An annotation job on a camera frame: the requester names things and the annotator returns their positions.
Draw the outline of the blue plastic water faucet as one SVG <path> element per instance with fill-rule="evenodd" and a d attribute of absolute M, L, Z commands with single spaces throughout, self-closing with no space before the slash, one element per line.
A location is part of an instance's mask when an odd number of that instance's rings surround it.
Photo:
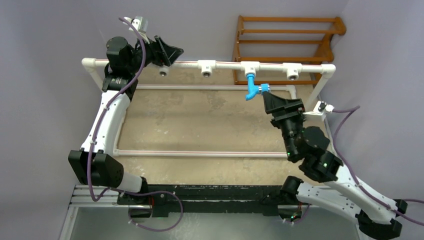
<path fill-rule="evenodd" d="M 262 95 L 265 92 L 270 92 L 271 87 L 268 83 L 263 83 L 261 85 L 255 84 L 256 75 L 254 73 L 248 73 L 246 75 L 247 80 L 247 94 L 245 95 L 245 100 L 250 101 L 256 95 Z"/>

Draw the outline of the white PVC pipe frame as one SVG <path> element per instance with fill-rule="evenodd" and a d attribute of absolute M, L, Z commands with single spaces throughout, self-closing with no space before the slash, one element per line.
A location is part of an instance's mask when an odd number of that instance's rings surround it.
<path fill-rule="evenodd" d="M 263 71 L 275 71 L 285 73 L 288 83 L 270 86 L 270 91 L 286 91 L 290 97 L 295 99 L 297 79 L 301 73 L 320 74 L 316 87 L 304 104 L 307 112 L 315 107 L 314 100 L 333 76 L 336 67 L 333 64 L 301 64 L 301 63 L 260 63 L 258 61 L 227 62 L 216 60 L 176 61 L 173 68 L 198 69 L 203 77 L 210 77 L 214 70 L 227 69 L 232 71 L 243 71 L 245 77 L 249 73 L 256 74 Z M 236 85 L 154 85 L 138 84 L 136 90 L 203 90 L 203 91 L 247 91 L 246 86 Z M 125 120 L 127 108 L 130 105 L 128 95 L 121 94 L 117 90 L 102 92 L 100 107 L 93 126 L 81 147 L 89 151 L 105 151 L 114 157 L 140 156 L 140 157 L 209 157 L 209 158 L 287 158 L 286 152 L 265 151 L 181 151 L 181 150 L 123 150 L 118 149 L 117 144 L 121 128 Z"/>

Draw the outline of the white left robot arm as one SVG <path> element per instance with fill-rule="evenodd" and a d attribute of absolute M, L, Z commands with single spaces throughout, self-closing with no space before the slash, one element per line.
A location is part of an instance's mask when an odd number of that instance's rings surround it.
<path fill-rule="evenodd" d="M 138 205 L 146 203 L 149 191 L 146 180 L 124 170 L 113 157 L 122 120 L 135 94 L 140 69 L 153 64 L 170 67 L 184 50 L 166 44 L 159 36 L 154 40 L 137 40 L 132 46 L 122 36 L 106 43 L 107 61 L 101 87 L 101 102 L 95 122 L 78 150 L 71 150 L 68 162 L 78 181 L 86 186 L 102 186 L 130 192 Z"/>

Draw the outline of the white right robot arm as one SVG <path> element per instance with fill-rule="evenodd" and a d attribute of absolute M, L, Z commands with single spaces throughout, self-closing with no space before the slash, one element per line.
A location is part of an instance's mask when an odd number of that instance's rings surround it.
<path fill-rule="evenodd" d="M 406 213 L 403 199 L 388 198 L 350 172 L 348 165 L 328 150 L 330 140 L 317 126 L 304 127 L 307 113 L 301 99 L 286 99 L 263 92 L 264 110 L 272 116 L 271 124 L 281 131 L 288 161 L 299 169 L 313 186 L 295 176 L 288 176 L 280 190 L 288 204 L 299 201 L 337 214 L 370 238 L 392 240 L 401 235 L 397 220 Z"/>

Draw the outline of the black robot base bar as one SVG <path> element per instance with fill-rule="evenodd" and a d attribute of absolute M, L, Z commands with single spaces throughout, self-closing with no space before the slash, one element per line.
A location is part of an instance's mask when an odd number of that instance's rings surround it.
<path fill-rule="evenodd" d="M 291 186 L 148 184 L 147 196 L 123 193 L 118 205 L 147 206 L 154 218 L 170 213 L 261 214 L 297 221 L 308 208 L 297 200 Z"/>

